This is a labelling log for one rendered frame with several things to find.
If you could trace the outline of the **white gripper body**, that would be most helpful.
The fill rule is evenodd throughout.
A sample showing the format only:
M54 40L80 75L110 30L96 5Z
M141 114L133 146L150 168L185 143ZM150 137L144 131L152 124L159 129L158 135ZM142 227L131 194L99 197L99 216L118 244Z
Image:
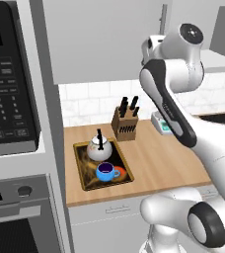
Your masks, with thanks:
M141 46L143 59L142 65L145 65L150 59L161 59L163 58L160 44L162 43L164 36L153 35L150 36Z

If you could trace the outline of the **blue mug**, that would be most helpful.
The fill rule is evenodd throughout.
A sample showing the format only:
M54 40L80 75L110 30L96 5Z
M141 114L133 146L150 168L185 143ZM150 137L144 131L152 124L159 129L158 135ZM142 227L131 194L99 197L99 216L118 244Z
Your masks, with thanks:
M102 162L96 169L96 176L102 182L109 182L120 176L120 172L109 162Z

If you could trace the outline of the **dark tray with gold rim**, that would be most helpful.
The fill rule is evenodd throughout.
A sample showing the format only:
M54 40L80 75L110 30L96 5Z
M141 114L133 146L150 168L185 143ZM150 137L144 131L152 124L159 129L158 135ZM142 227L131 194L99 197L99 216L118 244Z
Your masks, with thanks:
M88 156L88 141L75 143L73 145L80 182L84 191L92 191L119 184L125 184L134 180L134 176L116 140L114 138L110 138L110 143L112 145L112 156L108 159L108 162L120 172L120 175L108 182L99 180L96 175L96 169L100 162L94 161Z

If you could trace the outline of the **white base cabinet door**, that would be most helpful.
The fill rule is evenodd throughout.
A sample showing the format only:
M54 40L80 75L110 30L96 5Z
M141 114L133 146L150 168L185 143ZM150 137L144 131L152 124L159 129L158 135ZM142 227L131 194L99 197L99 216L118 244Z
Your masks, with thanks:
M149 225L139 216L72 226L75 253L138 253Z

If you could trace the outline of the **grey range hood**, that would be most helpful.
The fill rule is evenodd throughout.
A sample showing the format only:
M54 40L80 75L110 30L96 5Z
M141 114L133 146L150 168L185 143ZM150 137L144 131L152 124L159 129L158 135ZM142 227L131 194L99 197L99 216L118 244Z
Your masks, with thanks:
M210 47L201 57L206 73L225 72L225 6L218 10Z

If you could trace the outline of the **white kitchen scale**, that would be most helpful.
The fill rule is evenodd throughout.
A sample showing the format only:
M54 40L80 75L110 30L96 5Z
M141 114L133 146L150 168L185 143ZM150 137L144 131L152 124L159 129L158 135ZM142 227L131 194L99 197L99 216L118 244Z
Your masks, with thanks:
M163 119L162 115L160 114L159 111L153 112L151 114L151 122L155 129L161 134L172 134L168 124L166 121Z

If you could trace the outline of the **wooden knife block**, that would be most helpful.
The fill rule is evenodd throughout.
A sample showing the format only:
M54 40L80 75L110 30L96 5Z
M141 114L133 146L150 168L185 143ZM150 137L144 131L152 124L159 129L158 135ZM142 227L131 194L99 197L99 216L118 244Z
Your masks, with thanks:
M134 140L138 123L138 111L136 106L138 97L134 96L131 103L123 97L121 103L114 110L112 118L112 130L117 141Z

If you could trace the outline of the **black microwave oven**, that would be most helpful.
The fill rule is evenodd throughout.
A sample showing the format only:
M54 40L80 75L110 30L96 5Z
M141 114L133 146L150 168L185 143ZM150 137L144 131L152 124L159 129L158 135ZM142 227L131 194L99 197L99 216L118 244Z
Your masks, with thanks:
M36 151L39 133L17 3L0 1L0 156Z

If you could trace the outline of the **white drawer front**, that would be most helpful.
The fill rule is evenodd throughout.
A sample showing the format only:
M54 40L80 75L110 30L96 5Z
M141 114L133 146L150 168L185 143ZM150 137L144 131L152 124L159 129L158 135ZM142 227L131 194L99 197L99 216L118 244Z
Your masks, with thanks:
M144 196L69 208L70 222L72 225L80 225L122 216L140 214L140 203L143 199ZM106 213L106 209L109 207L114 208L121 206L129 206L131 211Z

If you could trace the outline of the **round oven knob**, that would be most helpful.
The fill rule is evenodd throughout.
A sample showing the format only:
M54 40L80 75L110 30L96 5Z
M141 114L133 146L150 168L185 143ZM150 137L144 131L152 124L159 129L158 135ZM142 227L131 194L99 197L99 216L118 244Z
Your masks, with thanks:
M29 197L33 189L30 186L22 186L18 189L18 195L21 198Z

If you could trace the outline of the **grey built-in oven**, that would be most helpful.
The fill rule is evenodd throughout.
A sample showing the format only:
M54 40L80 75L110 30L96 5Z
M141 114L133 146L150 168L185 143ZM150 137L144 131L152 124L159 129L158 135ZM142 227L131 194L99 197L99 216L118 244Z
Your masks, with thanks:
M0 180L0 209L40 206L40 216L0 223L0 253L63 253L48 180L47 175ZM33 189L29 197L18 195L22 186Z

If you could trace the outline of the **grey wall cabinet door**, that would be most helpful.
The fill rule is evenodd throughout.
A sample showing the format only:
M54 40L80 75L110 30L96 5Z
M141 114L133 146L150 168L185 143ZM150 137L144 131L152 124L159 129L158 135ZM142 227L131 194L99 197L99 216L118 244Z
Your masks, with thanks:
M56 84L136 79L171 0L42 0Z

